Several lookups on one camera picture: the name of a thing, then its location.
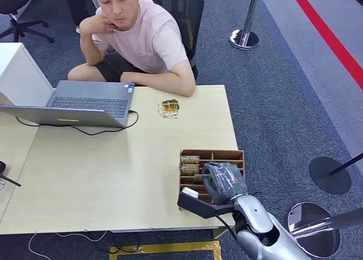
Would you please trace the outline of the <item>person's left hand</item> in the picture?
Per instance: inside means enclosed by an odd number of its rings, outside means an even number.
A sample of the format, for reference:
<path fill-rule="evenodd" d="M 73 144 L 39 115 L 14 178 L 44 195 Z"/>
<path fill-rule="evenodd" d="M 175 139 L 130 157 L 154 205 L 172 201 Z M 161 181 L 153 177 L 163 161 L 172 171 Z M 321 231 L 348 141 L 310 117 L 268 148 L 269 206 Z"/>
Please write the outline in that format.
<path fill-rule="evenodd" d="M 139 78 L 141 73 L 135 73 L 135 72 L 123 72 L 120 76 L 120 82 L 122 83 L 134 83 L 137 86 L 143 86 L 143 83 L 141 83 Z"/>

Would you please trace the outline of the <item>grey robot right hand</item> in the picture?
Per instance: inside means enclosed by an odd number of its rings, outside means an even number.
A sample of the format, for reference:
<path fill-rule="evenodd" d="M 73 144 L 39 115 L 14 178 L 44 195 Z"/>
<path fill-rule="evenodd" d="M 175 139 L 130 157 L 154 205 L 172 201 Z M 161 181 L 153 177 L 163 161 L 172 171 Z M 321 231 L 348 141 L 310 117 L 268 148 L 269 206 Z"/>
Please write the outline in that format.
<path fill-rule="evenodd" d="M 202 168 L 203 183 L 216 205 L 223 205 L 231 198 L 247 195 L 245 178 L 237 165 L 209 162 Z"/>

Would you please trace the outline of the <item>person's right hand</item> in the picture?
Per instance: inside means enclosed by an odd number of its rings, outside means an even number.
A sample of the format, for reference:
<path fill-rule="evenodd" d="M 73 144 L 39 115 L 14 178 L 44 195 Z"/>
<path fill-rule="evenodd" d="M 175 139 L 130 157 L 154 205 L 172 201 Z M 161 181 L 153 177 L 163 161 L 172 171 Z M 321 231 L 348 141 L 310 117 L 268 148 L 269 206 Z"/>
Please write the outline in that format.
<path fill-rule="evenodd" d="M 95 34 L 113 33 L 117 26 L 105 15 L 95 15 Z"/>

